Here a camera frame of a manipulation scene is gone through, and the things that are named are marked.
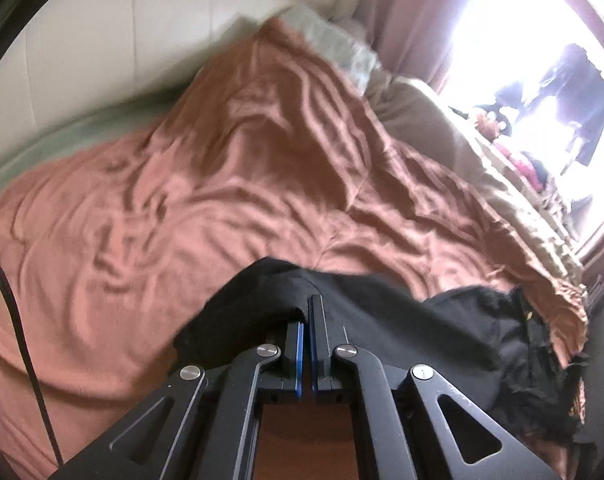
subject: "black cable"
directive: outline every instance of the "black cable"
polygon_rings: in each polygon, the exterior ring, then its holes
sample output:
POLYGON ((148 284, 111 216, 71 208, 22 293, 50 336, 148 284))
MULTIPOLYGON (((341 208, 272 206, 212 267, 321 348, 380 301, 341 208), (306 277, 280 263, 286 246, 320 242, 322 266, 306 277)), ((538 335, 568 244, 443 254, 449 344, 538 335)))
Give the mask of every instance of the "black cable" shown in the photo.
POLYGON ((18 348, 20 349, 20 355, 22 356, 22 361, 24 362, 24 367, 26 368, 26 373, 29 376, 29 381, 31 381, 31 386, 33 388, 33 393, 35 394, 35 398, 38 402, 38 408, 40 409, 40 415, 42 416, 42 422, 44 423, 44 428, 47 430, 48 440, 51 443, 51 448, 53 448, 53 454, 56 457, 56 462, 58 463, 58 467, 61 467, 64 464, 62 460, 62 454, 60 453, 60 446, 58 446, 58 440, 56 439, 56 434, 53 432, 53 426, 51 425, 51 419, 48 417, 47 406, 44 403, 44 396, 42 395, 42 389, 40 388, 40 382, 38 381, 38 377, 35 374, 35 370, 33 368, 33 362, 31 362, 31 355, 29 354, 29 349, 26 346, 26 338, 24 336, 24 329, 22 327, 22 321, 20 320, 20 312, 18 310, 17 301, 15 301, 15 296, 13 295, 13 291, 11 289, 11 285, 9 284, 9 280, 6 277, 6 274, 2 270, 0 266, 0 292, 2 293, 2 297, 4 298, 4 302, 6 303, 7 308, 9 309, 9 314, 11 316, 11 323, 13 323, 13 330, 15 331, 15 339, 18 343, 18 348))

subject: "beige pillow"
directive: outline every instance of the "beige pillow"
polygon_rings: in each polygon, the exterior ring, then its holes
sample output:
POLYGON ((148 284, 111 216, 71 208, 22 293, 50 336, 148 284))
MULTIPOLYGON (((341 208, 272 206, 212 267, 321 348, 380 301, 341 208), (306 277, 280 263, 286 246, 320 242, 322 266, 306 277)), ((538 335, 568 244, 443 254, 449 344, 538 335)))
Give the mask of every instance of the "beige pillow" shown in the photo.
POLYGON ((479 133, 442 104, 429 86, 374 70, 365 95, 392 137, 471 184, 552 276, 581 284, 581 265, 568 245, 485 155, 479 133))

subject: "pillow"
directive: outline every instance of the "pillow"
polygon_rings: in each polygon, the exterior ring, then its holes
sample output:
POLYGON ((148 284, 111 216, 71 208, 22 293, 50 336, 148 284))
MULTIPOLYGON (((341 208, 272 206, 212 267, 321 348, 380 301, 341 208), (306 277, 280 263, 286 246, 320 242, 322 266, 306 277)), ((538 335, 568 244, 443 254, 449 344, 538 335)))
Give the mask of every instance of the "pillow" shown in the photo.
POLYGON ((549 273, 581 285, 582 267, 564 240, 483 153, 482 136, 422 81, 371 74, 366 97, 391 137, 406 142, 471 184, 549 273))
POLYGON ((364 95, 371 71, 379 65, 373 50, 306 6, 291 7, 279 16, 301 33, 320 56, 339 66, 359 95, 364 95))

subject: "black metal bracket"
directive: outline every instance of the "black metal bracket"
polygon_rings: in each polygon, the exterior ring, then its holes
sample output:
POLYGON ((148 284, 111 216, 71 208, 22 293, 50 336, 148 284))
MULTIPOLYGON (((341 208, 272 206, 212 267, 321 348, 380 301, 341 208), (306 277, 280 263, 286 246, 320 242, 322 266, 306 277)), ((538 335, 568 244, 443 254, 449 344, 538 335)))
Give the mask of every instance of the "black metal bracket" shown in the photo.
MULTIPOLYGON (((557 480, 428 365, 384 365, 309 299, 318 402, 351 406, 360 480, 557 480)), ((183 367, 50 480, 251 480, 261 407, 301 393, 304 326, 273 327, 230 365, 183 367)))

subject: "brown surface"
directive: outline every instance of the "brown surface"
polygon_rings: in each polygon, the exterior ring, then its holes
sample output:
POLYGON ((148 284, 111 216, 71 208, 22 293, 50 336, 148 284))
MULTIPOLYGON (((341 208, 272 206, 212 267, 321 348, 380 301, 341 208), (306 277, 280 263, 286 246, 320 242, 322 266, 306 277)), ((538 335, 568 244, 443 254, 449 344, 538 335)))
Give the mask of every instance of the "brown surface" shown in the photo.
MULTIPOLYGON (((156 128, 29 171, 0 196, 0 261, 63 456, 157 386, 175 333, 268 254, 380 272, 416 298, 521 283, 562 361, 585 340, 579 291, 271 20, 214 57, 156 128)), ((54 469, 1 298, 0 449, 24 478, 54 469)))

